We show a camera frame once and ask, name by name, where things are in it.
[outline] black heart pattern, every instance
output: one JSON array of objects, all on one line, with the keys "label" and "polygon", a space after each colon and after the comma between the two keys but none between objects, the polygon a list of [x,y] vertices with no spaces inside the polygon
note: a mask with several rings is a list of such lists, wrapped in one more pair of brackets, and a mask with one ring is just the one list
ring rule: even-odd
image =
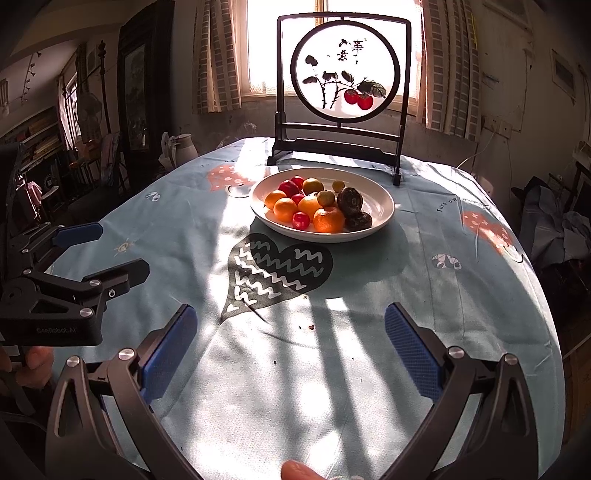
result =
[{"label": "black heart pattern", "polygon": [[281,252],[262,233],[251,233],[228,255],[228,297],[220,321],[320,287],[332,272],[330,251],[315,244],[295,244]]}]

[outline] tablecloth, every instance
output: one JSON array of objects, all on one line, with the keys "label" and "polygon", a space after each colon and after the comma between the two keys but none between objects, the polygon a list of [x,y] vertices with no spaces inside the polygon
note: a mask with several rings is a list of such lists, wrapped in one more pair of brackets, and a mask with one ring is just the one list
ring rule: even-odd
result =
[{"label": "tablecloth", "polygon": [[[73,353],[100,361],[139,345],[188,303],[198,334],[152,407],[204,478],[279,478],[291,458],[327,478],[369,480],[432,405],[384,332],[384,310],[399,301],[445,345],[482,359],[518,355],[545,470],[563,433],[560,348],[531,264],[486,193],[461,170],[409,157],[400,187],[389,167],[329,155],[294,153],[266,167],[271,146],[247,138],[181,166],[108,214],[100,240],[56,261],[51,272],[74,280],[135,258],[151,270],[108,303],[100,346],[57,349],[56,374]],[[255,219],[246,195],[257,180],[319,161],[388,189],[390,223],[321,245]],[[457,455],[477,404],[471,396],[439,466]],[[143,465],[109,405],[125,454]]]}]

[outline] plate of fruit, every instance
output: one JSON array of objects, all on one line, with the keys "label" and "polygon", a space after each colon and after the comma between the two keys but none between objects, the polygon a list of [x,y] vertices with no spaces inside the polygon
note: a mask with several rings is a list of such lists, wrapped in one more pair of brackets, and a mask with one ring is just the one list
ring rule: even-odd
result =
[{"label": "plate of fruit", "polygon": [[388,191],[373,180],[335,168],[295,168],[259,181],[251,208],[285,236],[341,243],[380,230],[394,214]]}]

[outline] screw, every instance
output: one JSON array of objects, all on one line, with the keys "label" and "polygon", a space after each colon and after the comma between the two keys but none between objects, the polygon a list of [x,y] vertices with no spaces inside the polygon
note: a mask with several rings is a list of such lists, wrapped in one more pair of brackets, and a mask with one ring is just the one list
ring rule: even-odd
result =
[{"label": "screw", "polygon": [[508,353],[505,355],[505,362],[507,362],[509,365],[517,365],[519,360],[517,360],[517,357],[512,353]]},{"label": "screw", "polygon": [[119,352],[119,359],[120,360],[129,360],[131,357],[135,355],[135,352],[131,348],[124,348]]},{"label": "screw", "polygon": [[452,358],[464,358],[464,355],[466,354],[466,352],[458,346],[451,346],[447,350],[447,353],[449,353],[449,356]]},{"label": "screw", "polygon": [[80,357],[76,356],[76,355],[72,355],[67,361],[66,361],[66,365],[68,367],[75,367],[76,365],[78,365],[80,363]]}]

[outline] white plate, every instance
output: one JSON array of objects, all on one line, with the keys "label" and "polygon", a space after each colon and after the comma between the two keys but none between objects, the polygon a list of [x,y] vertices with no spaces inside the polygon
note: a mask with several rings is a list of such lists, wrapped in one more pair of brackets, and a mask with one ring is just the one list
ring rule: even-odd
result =
[{"label": "white plate", "polygon": [[[308,227],[308,230],[301,231],[292,228],[290,223],[277,221],[273,210],[265,207],[265,197],[273,190],[277,190],[282,181],[289,180],[296,175],[304,179],[318,179],[322,182],[324,188],[330,190],[335,180],[343,180],[345,186],[355,188],[363,197],[362,210],[371,215],[371,228],[359,232],[318,233],[314,231],[312,224]],[[255,215],[274,231],[297,240],[320,244],[351,242],[369,236],[386,225],[394,214],[394,201],[384,187],[361,175],[337,170],[336,168],[294,168],[275,173],[262,179],[252,188],[250,201]]]}]

